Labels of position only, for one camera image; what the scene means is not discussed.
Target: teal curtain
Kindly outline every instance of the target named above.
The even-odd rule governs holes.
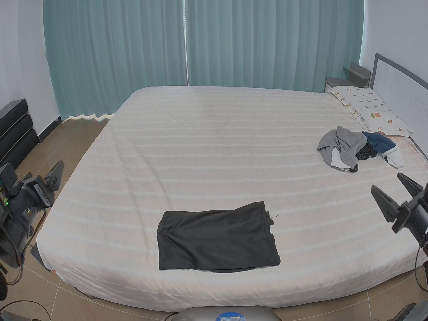
[[[323,92],[358,62],[364,0],[185,0],[189,85]]]
[[[44,0],[61,117],[112,114],[146,86],[187,85],[183,0]]]

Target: bed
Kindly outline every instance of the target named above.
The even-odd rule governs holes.
[[[428,86],[414,86],[418,94],[425,90],[415,102],[405,88],[414,77],[382,58],[376,58],[372,87],[379,95],[387,91],[386,104],[399,100],[404,87],[404,102],[390,108],[400,109],[415,139],[393,140],[405,160],[402,172],[425,184],[419,124],[428,120],[406,118],[409,104],[428,104]],[[136,91],[49,213],[37,237],[43,262],[87,294],[162,311],[328,300],[409,271],[415,240],[406,230],[392,232],[370,194],[376,184],[398,202],[408,200],[398,170],[380,157],[360,161],[357,173],[326,165],[316,147],[339,125],[362,130],[332,94],[184,86]],[[158,269],[156,231],[164,211],[234,209],[262,200],[274,216],[279,266],[232,274]],[[425,260],[420,255],[418,264]]]

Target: floor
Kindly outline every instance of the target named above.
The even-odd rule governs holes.
[[[80,119],[62,123],[43,143],[34,148],[16,173],[20,179],[28,172],[44,176],[62,159],[65,167],[60,190],[57,192],[59,194],[79,160],[107,122],[107,119],[100,122]],[[16,274],[16,270],[10,270],[6,279],[13,280]],[[426,287],[425,271],[422,268],[418,271],[418,277]],[[405,305],[427,298],[428,294],[417,286],[414,273],[408,272],[352,296],[278,308],[274,312],[283,321],[385,321],[394,317]],[[55,273],[47,272],[29,253],[25,257],[21,281],[9,287],[8,298],[0,303],[0,307],[15,300],[41,303],[52,315],[53,321],[150,321],[164,320],[169,314],[104,300],[90,300],[61,281]],[[7,310],[31,319],[48,320],[46,312],[33,303],[17,303]]]

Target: pillow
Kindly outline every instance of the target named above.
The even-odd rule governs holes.
[[[388,136],[411,135],[406,123],[388,109],[371,88],[338,86],[327,91],[343,103],[367,132]]]

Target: bed sheet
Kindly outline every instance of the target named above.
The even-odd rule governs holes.
[[[320,138],[362,128],[331,94],[259,88],[150,87],[131,95],[85,153],[37,237],[49,269],[79,290],[163,311],[283,307],[341,297],[414,267],[410,232],[394,234],[370,194],[410,198],[382,158],[357,173],[329,167]],[[425,159],[394,138],[402,172],[421,184]],[[277,267],[232,274],[158,269],[167,210],[265,201]],[[419,264],[426,260],[420,256]]]

